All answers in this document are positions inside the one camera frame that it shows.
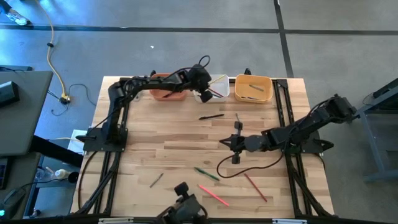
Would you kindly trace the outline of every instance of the green pencil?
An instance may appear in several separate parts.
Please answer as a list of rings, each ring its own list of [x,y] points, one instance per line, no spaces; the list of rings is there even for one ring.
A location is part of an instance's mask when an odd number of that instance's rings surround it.
[[[212,175],[212,174],[207,173],[207,172],[204,171],[203,169],[198,168],[198,167],[194,167],[194,168],[195,168],[195,170],[201,172],[202,174],[205,174],[205,175],[211,177],[212,179],[215,179],[215,180],[217,180],[217,181],[220,181],[219,178],[217,178],[216,176],[214,176],[214,175]]]

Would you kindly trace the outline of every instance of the desk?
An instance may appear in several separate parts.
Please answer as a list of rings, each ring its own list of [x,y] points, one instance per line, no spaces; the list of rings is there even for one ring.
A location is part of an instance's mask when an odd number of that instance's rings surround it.
[[[106,117],[109,108],[108,87],[119,79],[104,77],[93,124]],[[288,79],[288,84],[294,117],[299,119],[310,110],[304,80]],[[267,197],[267,203],[243,175],[215,182],[193,170],[196,166],[216,174],[219,161],[232,155],[229,148],[218,140],[236,132],[235,113],[243,122],[244,136],[260,134],[262,130],[279,126],[275,97],[263,105],[251,104],[235,100],[233,84],[230,91],[225,103],[199,104],[191,92],[185,101],[159,102],[148,91],[143,92],[139,102],[132,103],[127,122],[129,137],[119,166],[112,216],[155,217],[175,202],[177,196],[174,187],[185,181],[190,188],[188,193],[195,194],[213,218],[294,217],[284,159],[269,169],[247,172]],[[198,120],[201,116],[220,113],[225,115]],[[243,168],[265,166],[279,156],[280,151],[243,152],[239,165],[227,161],[220,172],[231,175]],[[98,185],[103,157],[103,152],[97,153],[88,165],[81,189],[83,203]],[[314,155],[304,154],[303,164],[309,189],[324,208],[333,213],[322,162]],[[161,173],[164,173],[163,178],[150,189],[149,185]],[[198,184],[227,201],[229,207],[210,197]],[[299,190],[298,197],[300,208],[304,211]],[[106,199],[107,195],[104,194],[102,209]],[[76,210],[77,189],[71,212]]]

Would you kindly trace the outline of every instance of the pink pencil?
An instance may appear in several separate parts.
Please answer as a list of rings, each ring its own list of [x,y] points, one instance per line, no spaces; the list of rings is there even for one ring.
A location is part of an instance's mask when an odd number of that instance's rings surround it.
[[[210,194],[211,196],[213,196],[215,199],[219,200],[221,203],[223,203],[226,206],[229,206],[228,203],[224,202],[223,199],[219,198],[217,195],[213,194],[212,192],[210,192],[209,190],[207,190],[204,186],[199,185],[199,187],[201,189],[203,189],[205,192],[207,192],[208,194]]]

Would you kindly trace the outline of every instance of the wooden table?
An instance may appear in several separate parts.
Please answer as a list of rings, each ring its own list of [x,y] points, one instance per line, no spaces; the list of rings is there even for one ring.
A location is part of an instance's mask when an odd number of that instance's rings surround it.
[[[106,117],[109,107],[108,87],[120,77],[104,77],[93,124]],[[288,79],[295,119],[309,110],[304,80]],[[201,116],[224,113],[223,117],[199,121]],[[247,174],[266,196],[263,201],[253,186],[240,175],[219,182],[199,174],[193,167],[201,167],[216,175],[220,160],[232,155],[228,147],[218,141],[235,133],[235,113],[243,122],[242,135],[260,134],[260,131],[279,126],[275,97],[263,105],[244,103],[234,98],[234,85],[225,103],[199,104],[189,92],[185,101],[159,102],[148,91],[139,102],[133,102],[127,122],[129,137],[122,153],[113,201],[112,216],[155,217],[177,199],[174,187],[185,181],[198,201],[208,210],[209,217],[272,218],[293,217],[292,200],[285,160],[265,170],[250,170]],[[226,161],[220,172],[234,174],[243,168],[265,166],[278,159],[280,151],[243,152],[241,163]],[[84,203],[98,185],[103,152],[97,153],[84,176],[81,197]],[[307,184],[324,208],[333,213],[328,184],[322,162],[314,155],[303,155]],[[164,173],[153,188],[150,184]],[[229,203],[226,207],[198,187],[203,185]],[[104,209],[107,194],[103,197]],[[298,190],[300,208],[302,193]],[[77,210],[77,188],[71,212]]]

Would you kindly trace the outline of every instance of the concrete floor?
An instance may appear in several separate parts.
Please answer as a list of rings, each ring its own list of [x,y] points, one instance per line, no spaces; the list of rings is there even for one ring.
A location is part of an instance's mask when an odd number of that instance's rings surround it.
[[[47,20],[34,1],[9,1],[36,25]],[[383,0],[280,0],[286,29],[398,30],[398,2]],[[58,26],[176,27],[278,29],[273,0],[42,0]],[[4,15],[0,23],[10,24]],[[12,30],[0,26],[0,64],[50,70],[45,61],[50,31]],[[310,104],[335,93],[360,107],[362,99],[397,77],[398,35],[286,35],[294,77],[304,78]],[[52,62],[66,86],[84,83],[97,100],[105,75],[171,72],[211,55],[208,70],[235,76],[252,73],[287,77],[279,34],[221,32],[90,32],[55,33]],[[50,89],[60,94],[54,77]],[[47,97],[36,134],[43,138],[70,136],[86,129],[94,106],[85,90],[72,88],[73,103],[62,116],[57,100]],[[376,171],[359,121],[331,124],[320,130],[335,143],[325,153],[326,174],[335,212],[344,218],[398,223],[398,182],[366,184],[363,175]],[[46,189],[39,197],[62,189]],[[38,199],[47,214],[68,212],[70,201]]]

